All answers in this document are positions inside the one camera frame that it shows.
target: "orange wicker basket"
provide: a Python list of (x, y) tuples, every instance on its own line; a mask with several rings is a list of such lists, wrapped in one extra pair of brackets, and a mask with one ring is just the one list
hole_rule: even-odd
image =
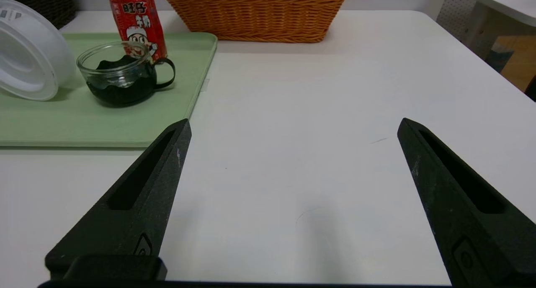
[(220, 40), (320, 42), (344, 0), (168, 0), (192, 32)]

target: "dark wicker basket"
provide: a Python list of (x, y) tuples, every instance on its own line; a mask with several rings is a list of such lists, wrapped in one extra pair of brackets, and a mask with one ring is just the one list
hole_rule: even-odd
[(75, 17), (75, 3), (73, 0), (16, 0), (25, 4), (50, 21), (60, 29)]

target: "scratch mark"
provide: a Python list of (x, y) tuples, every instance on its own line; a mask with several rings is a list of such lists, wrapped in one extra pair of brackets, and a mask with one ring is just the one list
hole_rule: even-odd
[(385, 137), (384, 139), (378, 139), (377, 141), (374, 141), (374, 142), (372, 142), (370, 144), (372, 145), (372, 144), (375, 144), (375, 143), (379, 143), (381, 141), (385, 141), (386, 139), (389, 139), (389, 137)]
[(413, 168), (411, 168), (411, 174), (413, 175), (413, 178), (419, 177), (419, 162), (421, 162), (421, 155), (417, 156), (415, 164), (413, 165)]
[(317, 210), (317, 209), (319, 209), (319, 208), (324, 208), (324, 207), (323, 207), (323, 206), (318, 206), (318, 207), (316, 207), (316, 208), (311, 208), (311, 209), (309, 209), (309, 210), (307, 210), (307, 211), (305, 211), (305, 212), (302, 212), (302, 214), (300, 214), (300, 217), (298, 217), (298, 218), (296, 219), (296, 224), (294, 225), (294, 228), (295, 228), (295, 229), (298, 228), (298, 221), (300, 221), (300, 218), (301, 218), (304, 214), (310, 213), (310, 212), (312, 212), (312, 211), (314, 211), (314, 210)]

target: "wooden surface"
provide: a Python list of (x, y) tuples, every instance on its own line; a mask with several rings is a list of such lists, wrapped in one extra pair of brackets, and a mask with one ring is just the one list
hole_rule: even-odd
[(524, 92), (536, 75), (536, 36), (502, 36), (497, 43), (514, 50), (501, 74)]

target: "cup handle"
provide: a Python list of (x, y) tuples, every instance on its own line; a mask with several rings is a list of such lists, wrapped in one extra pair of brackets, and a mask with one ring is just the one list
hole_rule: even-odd
[(173, 69), (173, 78), (169, 80), (168, 82), (162, 83), (162, 84), (156, 84), (155, 89), (160, 89), (169, 86), (174, 80), (175, 80), (175, 65), (170, 59), (167, 58), (160, 58), (155, 62), (155, 65), (167, 63), (171, 68)]

